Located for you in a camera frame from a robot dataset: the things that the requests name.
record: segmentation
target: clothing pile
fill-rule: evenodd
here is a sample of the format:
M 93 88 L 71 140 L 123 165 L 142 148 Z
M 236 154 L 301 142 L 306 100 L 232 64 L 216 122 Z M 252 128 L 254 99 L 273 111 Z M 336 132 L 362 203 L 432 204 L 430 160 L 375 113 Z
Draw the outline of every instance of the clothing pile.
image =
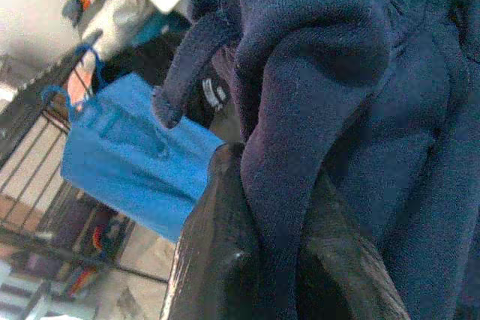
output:
M 259 237 L 259 319 L 297 319 L 302 226 L 321 168 L 415 320 L 477 319 L 480 0 L 189 0 L 157 118 L 227 80 Z

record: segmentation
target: blue reusable bag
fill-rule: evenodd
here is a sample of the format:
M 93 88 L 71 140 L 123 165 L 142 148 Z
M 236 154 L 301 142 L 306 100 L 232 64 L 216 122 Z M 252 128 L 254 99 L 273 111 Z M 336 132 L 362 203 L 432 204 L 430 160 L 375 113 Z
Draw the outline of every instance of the blue reusable bag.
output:
M 184 118 L 165 130 L 152 114 L 152 88 L 131 73 L 70 110 L 62 176 L 108 206 L 176 241 L 201 197 L 222 144 Z

